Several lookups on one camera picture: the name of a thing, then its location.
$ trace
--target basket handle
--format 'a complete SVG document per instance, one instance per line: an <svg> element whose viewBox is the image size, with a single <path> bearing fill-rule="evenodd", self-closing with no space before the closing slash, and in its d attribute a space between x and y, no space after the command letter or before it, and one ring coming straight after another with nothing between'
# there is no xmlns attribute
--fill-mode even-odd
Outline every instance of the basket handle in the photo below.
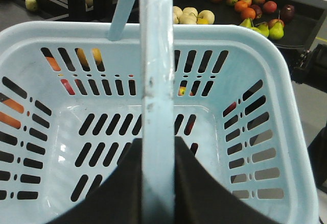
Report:
<svg viewBox="0 0 327 224"><path fill-rule="evenodd" d="M123 29L133 8L134 1L135 0L118 0L108 33L109 40L117 41L122 38Z"/></svg>
<svg viewBox="0 0 327 224"><path fill-rule="evenodd" d="M142 223L174 222L172 0L139 0L143 64ZM120 40L134 0L118 0L108 39Z"/></svg>

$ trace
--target fruit pile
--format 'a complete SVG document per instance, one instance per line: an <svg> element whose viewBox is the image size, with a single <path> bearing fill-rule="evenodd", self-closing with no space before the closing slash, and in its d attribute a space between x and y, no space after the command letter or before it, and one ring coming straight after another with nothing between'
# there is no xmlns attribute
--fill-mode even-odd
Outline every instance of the fruit pile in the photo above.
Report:
<svg viewBox="0 0 327 224"><path fill-rule="evenodd" d="M173 6L174 24L214 24L215 15L210 10L203 10L198 13L194 7L185 7L183 10Z"/></svg>
<svg viewBox="0 0 327 224"><path fill-rule="evenodd" d="M224 0L211 0L214 4L219 4ZM263 14L272 14L277 10L277 3L266 0L225 0L228 6L234 7L240 13L242 22L240 26L250 28L271 40L279 40L284 36L285 23L289 23L295 14L293 5L285 5L279 11L278 18L269 22L261 22L253 25L253 21L260 19Z"/></svg>

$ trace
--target green pear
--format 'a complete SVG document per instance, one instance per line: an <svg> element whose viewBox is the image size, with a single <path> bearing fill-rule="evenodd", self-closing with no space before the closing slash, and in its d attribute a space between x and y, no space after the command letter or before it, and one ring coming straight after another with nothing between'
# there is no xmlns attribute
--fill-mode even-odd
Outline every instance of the green pear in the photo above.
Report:
<svg viewBox="0 0 327 224"><path fill-rule="evenodd" d="M283 24L277 21L274 26L269 29L269 38L272 40L279 40L284 36Z"/></svg>
<svg viewBox="0 0 327 224"><path fill-rule="evenodd" d="M244 19L243 22L241 22L240 26L246 27L246 28L252 27L251 18Z"/></svg>
<svg viewBox="0 0 327 224"><path fill-rule="evenodd" d="M265 36L266 38L269 35L269 28L268 28L268 23L267 22L263 22L261 24L259 24L258 29L261 30L261 34L263 36Z"/></svg>
<svg viewBox="0 0 327 224"><path fill-rule="evenodd" d="M261 30L258 29L258 28L256 28L256 27L250 27L250 29L256 31L256 32L259 33L259 34L262 34L262 33L261 33Z"/></svg>

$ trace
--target orange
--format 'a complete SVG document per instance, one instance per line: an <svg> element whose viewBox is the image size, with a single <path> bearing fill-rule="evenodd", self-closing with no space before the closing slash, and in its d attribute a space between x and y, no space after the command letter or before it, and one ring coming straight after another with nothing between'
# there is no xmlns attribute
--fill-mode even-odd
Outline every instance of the orange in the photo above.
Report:
<svg viewBox="0 0 327 224"><path fill-rule="evenodd" d="M61 68L59 67L56 59L54 59L53 57L45 57L47 59L47 61L49 62L50 66L52 67L52 69L54 71L60 71Z"/></svg>
<svg viewBox="0 0 327 224"><path fill-rule="evenodd" d="M245 1L237 1L236 4L234 5L234 9L236 12L241 12L245 8L248 8L247 3Z"/></svg>
<svg viewBox="0 0 327 224"><path fill-rule="evenodd" d="M248 7L245 8L243 11L241 11L241 19L247 19L247 18L251 18L252 20L254 20L255 18L255 10Z"/></svg>
<svg viewBox="0 0 327 224"><path fill-rule="evenodd" d="M7 100L4 100L3 104L6 104L8 107L12 108L13 110L15 110L19 113L24 112L24 107L21 104L14 101L13 99L9 98ZM0 121L3 123L6 123L9 126L16 128L16 129L19 129L21 126L21 123L17 119L15 119L3 112L0 112Z"/></svg>

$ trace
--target black display tray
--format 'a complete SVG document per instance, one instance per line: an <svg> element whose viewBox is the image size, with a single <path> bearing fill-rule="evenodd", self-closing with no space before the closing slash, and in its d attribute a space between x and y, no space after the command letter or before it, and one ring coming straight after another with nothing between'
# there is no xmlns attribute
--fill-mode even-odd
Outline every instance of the black display tray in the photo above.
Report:
<svg viewBox="0 0 327 224"><path fill-rule="evenodd" d="M309 49L316 37L325 17L326 8L317 6L317 0L307 0L305 3L297 0L266 0L275 1L279 9L284 5L295 6L294 19L285 25L282 39L273 41L277 47L282 48L306 48ZM242 20L240 14L233 7L227 6L225 2L214 4L210 0L174 0L174 5L181 8L195 7L198 11L211 10L215 14L214 24L236 24ZM278 10L273 14L263 14L260 19L255 19L253 24L278 18Z"/></svg>
<svg viewBox="0 0 327 224"><path fill-rule="evenodd" d="M26 10L25 0L0 1L0 31L26 21L56 20L68 13L68 7L57 0L37 0L40 10Z"/></svg>

